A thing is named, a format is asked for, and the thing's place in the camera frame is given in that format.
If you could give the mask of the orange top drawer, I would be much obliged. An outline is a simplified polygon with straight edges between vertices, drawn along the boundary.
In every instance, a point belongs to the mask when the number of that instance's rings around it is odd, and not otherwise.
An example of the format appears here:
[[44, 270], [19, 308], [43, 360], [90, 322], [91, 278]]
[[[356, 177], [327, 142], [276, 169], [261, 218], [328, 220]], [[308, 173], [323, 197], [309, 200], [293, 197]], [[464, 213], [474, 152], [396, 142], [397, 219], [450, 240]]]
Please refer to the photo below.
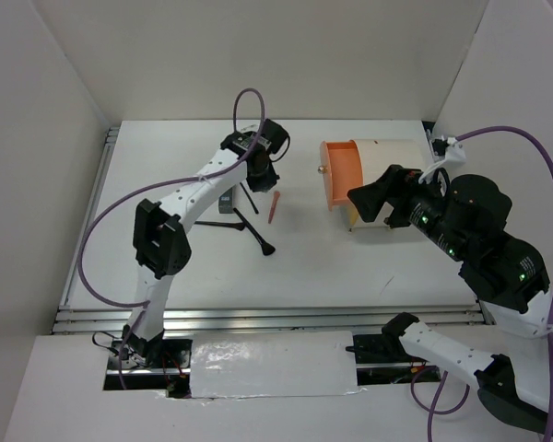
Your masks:
[[318, 173], [324, 181], [327, 207], [347, 205], [347, 192], [363, 184], [359, 149], [354, 140], [321, 142]]

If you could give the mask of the dark grey rectangular makeup box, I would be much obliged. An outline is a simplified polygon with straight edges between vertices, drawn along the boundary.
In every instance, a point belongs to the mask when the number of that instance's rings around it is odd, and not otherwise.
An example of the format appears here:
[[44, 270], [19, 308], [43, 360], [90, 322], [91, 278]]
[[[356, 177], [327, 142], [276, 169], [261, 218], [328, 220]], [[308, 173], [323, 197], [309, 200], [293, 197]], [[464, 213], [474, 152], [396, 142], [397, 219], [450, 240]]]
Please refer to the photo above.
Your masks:
[[221, 194], [218, 199], [218, 212], [221, 215], [231, 215], [234, 213], [236, 188], [231, 187]]

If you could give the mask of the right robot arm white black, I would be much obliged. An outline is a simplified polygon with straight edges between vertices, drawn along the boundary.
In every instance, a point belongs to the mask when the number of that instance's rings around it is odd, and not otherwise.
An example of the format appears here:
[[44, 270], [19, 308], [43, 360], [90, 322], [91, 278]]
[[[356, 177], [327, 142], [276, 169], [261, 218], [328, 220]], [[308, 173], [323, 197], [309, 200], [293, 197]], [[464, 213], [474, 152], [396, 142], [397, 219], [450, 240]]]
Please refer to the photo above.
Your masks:
[[492, 354], [434, 331], [410, 313], [382, 327], [382, 349], [393, 360], [423, 359], [475, 390], [499, 421], [553, 437], [553, 287], [539, 251], [510, 235], [511, 199], [490, 179], [446, 171], [425, 178], [392, 165], [375, 182], [348, 192], [365, 222], [385, 205], [386, 224], [414, 227], [460, 266], [460, 277], [503, 334], [506, 352]]

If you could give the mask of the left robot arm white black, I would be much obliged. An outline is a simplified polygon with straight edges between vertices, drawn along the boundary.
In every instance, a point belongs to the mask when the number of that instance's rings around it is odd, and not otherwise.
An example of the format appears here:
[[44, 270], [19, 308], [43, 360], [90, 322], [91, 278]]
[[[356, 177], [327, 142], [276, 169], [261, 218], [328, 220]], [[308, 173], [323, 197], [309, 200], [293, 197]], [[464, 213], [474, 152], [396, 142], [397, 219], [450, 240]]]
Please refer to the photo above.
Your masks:
[[123, 329], [129, 355], [140, 366], [154, 366], [162, 356], [164, 310], [171, 283], [190, 261], [187, 235], [195, 221], [219, 197], [246, 181], [252, 192], [267, 192], [279, 180], [271, 156], [290, 143], [277, 122], [261, 130], [234, 132], [199, 170], [195, 179], [156, 202], [143, 200], [135, 210], [133, 246], [138, 264], [135, 301]]

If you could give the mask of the yellow drawer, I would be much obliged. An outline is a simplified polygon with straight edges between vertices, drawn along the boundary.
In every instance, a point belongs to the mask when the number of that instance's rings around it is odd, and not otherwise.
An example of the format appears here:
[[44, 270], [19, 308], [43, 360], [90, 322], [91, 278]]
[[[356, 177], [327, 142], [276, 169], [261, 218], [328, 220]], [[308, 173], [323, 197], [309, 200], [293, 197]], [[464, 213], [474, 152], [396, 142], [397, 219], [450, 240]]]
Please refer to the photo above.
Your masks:
[[355, 224], [357, 223], [357, 219], [359, 218], [359, 213], [356, 209], [356, 207], [352, 204], [349, 204], [346, 207], [346, 213], [347, 213], [347, 225], [349, 229], [352, 229]]

